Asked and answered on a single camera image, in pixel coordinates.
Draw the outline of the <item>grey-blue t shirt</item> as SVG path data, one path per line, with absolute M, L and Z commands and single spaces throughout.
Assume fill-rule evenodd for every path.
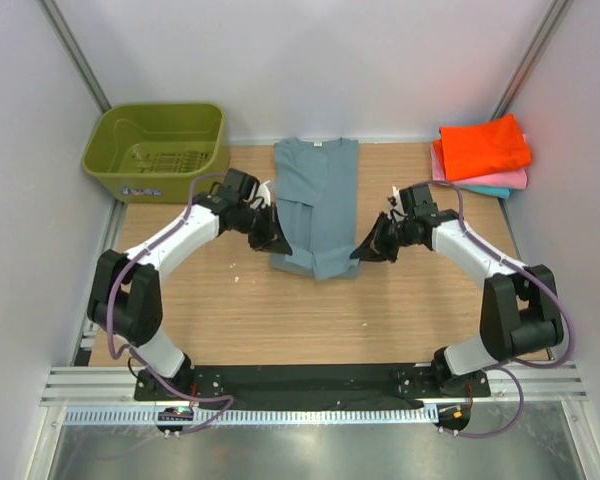
M 322 143 L 288 138 L 274 145 L 275 198 L 290 254 L 272 254 L 269 266 L 317 281 L 354 279 L 359 142 Z

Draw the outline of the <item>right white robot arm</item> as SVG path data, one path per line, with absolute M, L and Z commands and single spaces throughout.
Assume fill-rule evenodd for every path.
M 431 362 L 432 387 L 452 396 L 480 371 L 559 345 L 564 323 L 552 271 L 496 249 L 469 226 L 462 207 L 439 209 L 431 185 L 394 190 L 387 211 L 351 256 L 394 263 L 401 248 L 422 245 L 452 261 L 481 288 L 477 334 L 440 348 Z

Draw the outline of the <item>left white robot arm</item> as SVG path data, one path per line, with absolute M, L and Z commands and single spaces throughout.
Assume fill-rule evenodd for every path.
M 106 334 L 112 358 L 135 355 L 158 375 L 157 387 L 169 399 L 184 398 L 192 387 L 190 361 L 162 326 L 162 285 L 198 249 L 227 231 L 246 235 L 254 251 L 287 255 L 275 184 L 231 168 L 208 174 L 211 187 L 189 188 L 183 210 L 149 239 L 124 251 L 101 254 L 87 308 L 88 319 Z

